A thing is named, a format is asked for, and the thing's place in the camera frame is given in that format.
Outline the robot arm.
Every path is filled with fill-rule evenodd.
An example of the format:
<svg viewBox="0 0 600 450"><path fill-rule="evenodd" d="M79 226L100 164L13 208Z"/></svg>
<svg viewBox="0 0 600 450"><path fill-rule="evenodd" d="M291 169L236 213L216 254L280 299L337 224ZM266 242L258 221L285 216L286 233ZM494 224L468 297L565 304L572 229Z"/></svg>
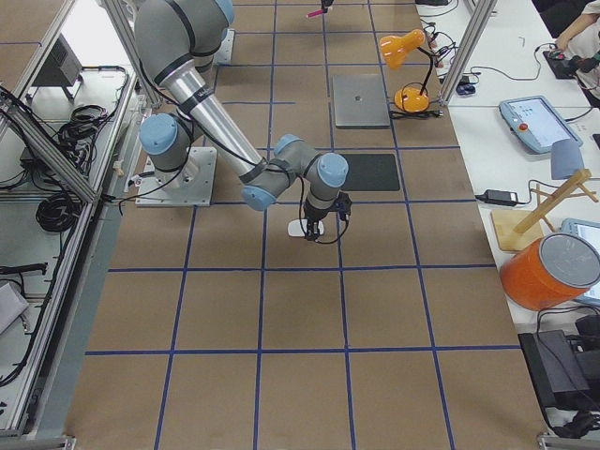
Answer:
<svg viewBox="0 0 600 450"><path fill-rule="evenodd" d="M320 239L321 220L335 212L346 221L352 201L342 191L347 160L320 153L301 138L286 134L271 159L250 143L203 79L228 28L234 22L230 1L144 1L134 20L134 37L145 75L173 97L178 112L157 114L142 126L141 142L157 171L183 168L187 148L200 135L217 146L243 184L242 197L264 211L301 179L309 187L297 224L308 241Z"/></svg>

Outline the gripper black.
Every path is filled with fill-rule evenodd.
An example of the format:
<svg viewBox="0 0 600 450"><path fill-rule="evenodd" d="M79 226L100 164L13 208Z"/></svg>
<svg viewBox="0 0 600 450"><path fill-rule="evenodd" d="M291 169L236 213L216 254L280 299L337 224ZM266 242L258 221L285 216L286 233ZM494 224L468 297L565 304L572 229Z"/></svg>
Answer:
<svg viewBox="0 0 600 450"><path fill-rule="evenodd" d="M319 213L319 214L305 213L305 220L306 220L305 238L308 241L313 241L314 235L316 235L315 242L320 242L320 239L321 239L323 231L324 231L324 226L323 226L324 218L325 218L325 215L322 213Z"/></svg>

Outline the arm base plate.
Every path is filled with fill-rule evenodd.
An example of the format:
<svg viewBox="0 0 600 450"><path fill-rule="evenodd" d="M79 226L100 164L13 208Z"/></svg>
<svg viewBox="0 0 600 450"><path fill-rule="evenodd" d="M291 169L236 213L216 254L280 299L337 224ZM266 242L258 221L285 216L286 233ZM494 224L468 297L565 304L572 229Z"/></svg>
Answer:
<svg viewBox="0 0 600 450"><path fill-rule="evenodd" d="M220 46L214 55L213 63L219 66L228 66L233 57L233 45L235 39L235 30L228 28L221 39Z"/></svg>
<svg viewBox="0 0 600 450"><path fill-rule="evenodd" d="M187 157L182 170L164 172L155 168L156 157L148 156L147 168L152 175L140 183L135 203L140 207L209 206L211 203L217 150L193 146L183 151Z"/></svg>

